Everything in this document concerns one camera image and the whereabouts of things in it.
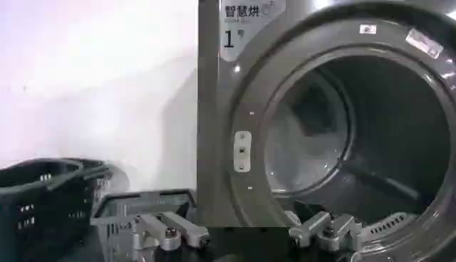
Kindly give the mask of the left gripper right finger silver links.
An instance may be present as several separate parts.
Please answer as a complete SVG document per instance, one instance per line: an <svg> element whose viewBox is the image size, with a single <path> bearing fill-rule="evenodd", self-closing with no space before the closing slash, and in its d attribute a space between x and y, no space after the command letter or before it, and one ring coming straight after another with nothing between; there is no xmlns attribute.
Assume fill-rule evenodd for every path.
<svg viewBox="0 0 456 262"><path fill-rule="evenodd" d="M327 252L345 249L356 252L363 246L362 228L362 224L350 214L333 218L327 211L320 211L305 222L292 226L288 234L299 248L309 247L315 241Z"/></svg>

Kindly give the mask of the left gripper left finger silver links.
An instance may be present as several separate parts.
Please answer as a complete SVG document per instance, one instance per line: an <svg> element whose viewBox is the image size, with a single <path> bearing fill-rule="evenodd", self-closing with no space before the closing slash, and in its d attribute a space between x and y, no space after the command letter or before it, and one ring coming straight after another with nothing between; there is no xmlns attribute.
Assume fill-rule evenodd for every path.
<svg viewBox="0 0 456 262"><path fill-rule="evenodd" d="M210 242L207 227L198 226L172 211L140 214L132 222L133 250L138 254L136 261L155 260L155 252L177 251L182 242L189 247L202 250Z"/></svg>

